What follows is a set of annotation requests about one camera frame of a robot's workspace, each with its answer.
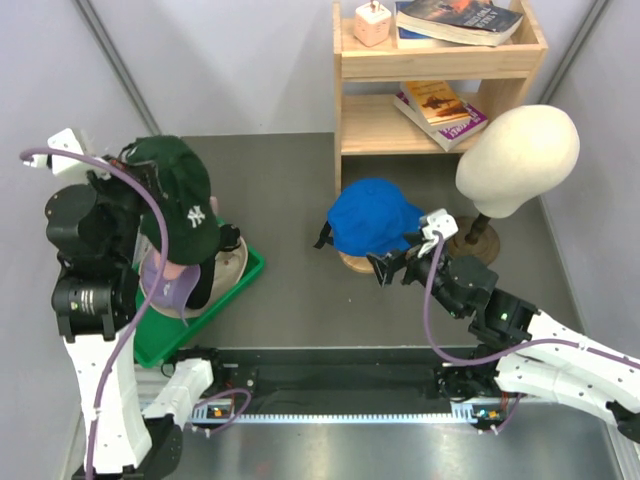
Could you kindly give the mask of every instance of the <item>dark green baseball cap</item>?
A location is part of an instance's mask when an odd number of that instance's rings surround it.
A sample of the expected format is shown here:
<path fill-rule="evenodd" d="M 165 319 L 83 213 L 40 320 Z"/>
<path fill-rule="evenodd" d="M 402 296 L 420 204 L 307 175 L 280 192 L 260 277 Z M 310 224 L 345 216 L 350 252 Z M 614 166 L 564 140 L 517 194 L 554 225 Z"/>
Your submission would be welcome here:
<path fill-rule="evenodd" d="M 211 184 L 202 160 L 179 137 L 137 138 L 120 154 L 131 165 L 153 162 L 162 198 L 158 205 L 169 232 L 168 260 L 197 265 L 218 250 L 220 228 L 211 209 Z M 160 251 L 160 228 L 153 212 L 142 215 L 140 232 Z"/>

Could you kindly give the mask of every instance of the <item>hat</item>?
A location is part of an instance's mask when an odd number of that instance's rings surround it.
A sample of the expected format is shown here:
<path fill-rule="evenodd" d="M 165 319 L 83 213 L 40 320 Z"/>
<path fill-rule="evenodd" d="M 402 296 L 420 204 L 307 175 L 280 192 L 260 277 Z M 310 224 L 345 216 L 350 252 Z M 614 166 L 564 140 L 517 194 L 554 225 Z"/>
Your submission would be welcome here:
<path fill-rule="evenodd" d="M 220 251 L 216 254 L 216 265 L 211 285 L 211 295 L 205 306 L 197 310 L 186 307 L 187 299 L 200 279 L 200 266 L 187 267 L 174 280 L 163 280 L 151 301 L 154 310 L 170 318 L 195 318 L 209 310 L 222 296 L 236 285 L 247 268 L 249 249 L 244 238 L 239 237 L 239 248 L 232 251 Z M 140 263 L 140 288 L 144 296 L 153 284 L 158 273 L 153 259 L 154 250 L 150 249 Z"/>
<path fill-rule="evenodd" d="M 138 138 L 121 153 L 128 164 L 153 162 L 162 198 L 158 205 L 169 232 L 168 260 L 197 265 L 218 249 L 220 229 L 209 198 L 211 185 L 202 160 L 180 138 L 157 135 Z M 157 250 L 160 228 L 153 212 L 142 215 L 140 232 Z"/>
<path fill-rule="evenodd" d="M 354 257 L 384 255 L 407 249 L 404 233 L 420 227 L 424 212 L 407 202 L 393 183 L 379 178 L 360 180 L 347 187 L 327 214 L 316 248 L 325 243 Z"/>

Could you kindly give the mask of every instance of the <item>hat stand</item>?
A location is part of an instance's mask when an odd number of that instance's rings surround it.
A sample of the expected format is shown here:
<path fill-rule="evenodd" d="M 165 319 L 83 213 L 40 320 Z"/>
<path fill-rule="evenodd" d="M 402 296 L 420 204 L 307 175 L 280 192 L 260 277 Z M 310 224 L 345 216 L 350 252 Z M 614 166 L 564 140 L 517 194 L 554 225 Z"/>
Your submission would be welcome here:
<path fill-rule="evenodd" d="M 485 265 L 492 263 L 500 252 L 500 237 L 489 225 L 490 217 L 479 214 L 456 218 L 458 233 L 449 240 L 449 255 L 454 258 L 473 255 Z"/>
<path fill-rule="evenodd" d="M 340 260 L 354 272 L 373 273 L 373 265 L 367 260 L 367 257 L 353 257 L 342 252 L 338 252 Z"/>

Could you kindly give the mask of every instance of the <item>white ny logo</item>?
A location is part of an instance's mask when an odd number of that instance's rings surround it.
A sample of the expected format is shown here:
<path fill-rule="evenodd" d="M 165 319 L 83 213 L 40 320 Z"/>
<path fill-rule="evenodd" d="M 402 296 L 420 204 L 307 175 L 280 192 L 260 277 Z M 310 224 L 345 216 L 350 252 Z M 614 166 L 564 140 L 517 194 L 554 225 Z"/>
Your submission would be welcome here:
<path fill-rule="evenodd" d="M 204 213 L 200 211 L 200 205 L 194 205 L 189 209 L 187 218 L 191 220 L 191 228 L 196 228 L 204 220 Z"/>

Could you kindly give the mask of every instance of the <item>orange book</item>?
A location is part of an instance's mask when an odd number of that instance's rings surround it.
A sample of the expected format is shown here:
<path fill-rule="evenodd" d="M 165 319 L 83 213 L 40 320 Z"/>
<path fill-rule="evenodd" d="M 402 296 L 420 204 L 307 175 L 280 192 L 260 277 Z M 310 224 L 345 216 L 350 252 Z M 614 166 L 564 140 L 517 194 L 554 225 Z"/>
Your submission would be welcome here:
<path fill-rule="evenodd" d="M 424 117 L 424 127 L 438 131 L 464 125 L 471 120 L 464 103 L 443 80 L 404 82 L 400 89 L 412 108 Z"/>

